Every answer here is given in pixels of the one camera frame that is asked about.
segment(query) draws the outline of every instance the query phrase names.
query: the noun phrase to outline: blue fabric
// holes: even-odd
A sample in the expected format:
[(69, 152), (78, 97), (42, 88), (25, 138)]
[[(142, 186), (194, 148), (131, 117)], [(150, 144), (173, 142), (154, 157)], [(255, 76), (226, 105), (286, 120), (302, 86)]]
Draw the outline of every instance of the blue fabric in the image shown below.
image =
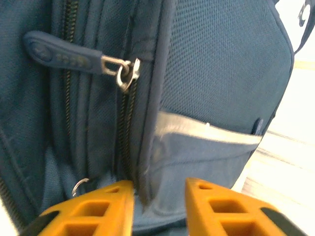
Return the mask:
[(265, 0), (178, 1), (161, 109), (247, 134), (261, 118), (264, 130), (293, 64), (270, 7)]
[(22, 36), (50, 31), (51, 1), (0, 2), (0, 175), (30, 222), (39, 213), (50, 134), (48, 69), (25, 53)]
[[(23, 49), (22, 36), (31, 30), (61, 37), (63, 14), (64, 0), (0, 3), (0, 174), (28, 223), (71, 198), (82, 178), (100, 178), (99, 187), (116, 181), (115, 79), (71, 72), (68, 136), (62, 70), (38, 65)], [(77, 45), (142, 60), (129, 139), (139, 194), (133, 229), (186, 233), (185, 178), (231, 187), (256, 146), (154, 138), (157, 113), (244, 133), (260, 118), (265, 131), (293, 65), (274, 3), (79, 0), (74, 32)]]

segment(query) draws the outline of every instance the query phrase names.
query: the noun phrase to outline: white floor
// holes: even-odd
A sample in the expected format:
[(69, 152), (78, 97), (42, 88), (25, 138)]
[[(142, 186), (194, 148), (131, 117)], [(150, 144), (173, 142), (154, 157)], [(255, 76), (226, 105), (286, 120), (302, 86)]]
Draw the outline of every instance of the white floor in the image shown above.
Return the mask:
[[(294, 48), (303, 29), (297, 15), (303, 0), (281, 0), (277, 9)], [(292, 73), (289, 86), (259, 149), (246, 165), (234, 190), (270, 202), (308, 235), (315, 236), (315, 33), (297, 54), (299, 62), (314, 62), (310, 69)], [(14, 236), (0, 202), (1, 230)]]

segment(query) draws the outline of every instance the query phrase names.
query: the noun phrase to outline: metal ring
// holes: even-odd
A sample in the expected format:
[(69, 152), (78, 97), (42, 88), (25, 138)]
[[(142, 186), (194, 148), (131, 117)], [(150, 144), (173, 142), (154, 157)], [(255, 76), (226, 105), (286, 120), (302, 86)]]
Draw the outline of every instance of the metal ring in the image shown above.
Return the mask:
[(129, 61), (124, 61), (123, 63), (121, 63), (121, 66), (122, 66), (123, 69), (124, 69), (124, 70), (123, 70), (123, 74), (122, 74), (123, 77), (125, 77), (125, 76), (128, 75), (129, 70), (130, 70), (129, 65), (130, 65)]
[(73, 197), (77, 196), (77, 189), (78, 189), (78, 187), (80, 186), (80, 184), (81, 184), (81, 183), (86, 183), (86, 182), (88, 182), (89, 180), (90, 180), (90, 179), (88, 179), (88, 178), (83, 178), (83, 179), (81, 179), (79, 182), (77, 182), (77, 183), (75, 184), (75, 186), (73, 187), (73, 189), (72, 189), (72, 192), (71, 192), (72, 196), (73, 196)]
[[(127, 60), (126, 64), (129, 68), (129, 66), (131, 65), (131, 61)], [(121, 65), (117, 71), (116, 84), (118, 85), (118, 87), (120, 87), (123, 93), (125, 93), (128, 90), (128, 83), (122, 81), (122, 77), (124, 77), (123, 71), (124, 71), (124, 67), (123, 65)]]

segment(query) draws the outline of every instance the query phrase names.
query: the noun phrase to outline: black plastic part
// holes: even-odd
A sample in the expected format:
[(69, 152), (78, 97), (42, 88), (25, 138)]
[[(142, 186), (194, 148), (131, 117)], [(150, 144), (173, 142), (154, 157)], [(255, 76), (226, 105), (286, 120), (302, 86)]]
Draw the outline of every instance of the black plastic part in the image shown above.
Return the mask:
[(261, 208), (261, 211), (266, 216), (268, 216), (268, 218), (274, 222), (274, 224), (277, 225), (287, 236), (307, 236), (283, 214), (266, 207)]
[(27, 226), (20, 236), (37, 236), (49, 223), (55, 219), (59, 211), (53, 211), (46, 215), (37, 217), (29, 226)]
[(252, 134), (253, 135), (261, 135), (261, 131), (262, 131), (261, 128), (262, 128), (263, 123), (264, 123), (264, 120), (261, 118), (258, 118), (255, 121), (255, 123), (252, 127)]

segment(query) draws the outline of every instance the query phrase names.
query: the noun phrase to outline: key ring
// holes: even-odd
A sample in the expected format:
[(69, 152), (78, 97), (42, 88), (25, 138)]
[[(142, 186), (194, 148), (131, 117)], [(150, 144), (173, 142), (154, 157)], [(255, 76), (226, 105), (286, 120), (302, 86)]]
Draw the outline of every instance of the key ring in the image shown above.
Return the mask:
[(90, 179), (88, 179), (88, 178), (83, 178), (83, 179), (81, 179), (79, 182), (77, 182), (77, 183), (75, 184), (75, 186), (73, 187), (73, 189), (72, 189), (72, 192), (71, 192), (72, 196), (73, 196), (73, 197), (76, 197), (76, 196), (77, 196), (78, 187), (79, 187), (82, 183), (86, 183), (86, 182), (88, 182), (88, 181), (90, 181)]

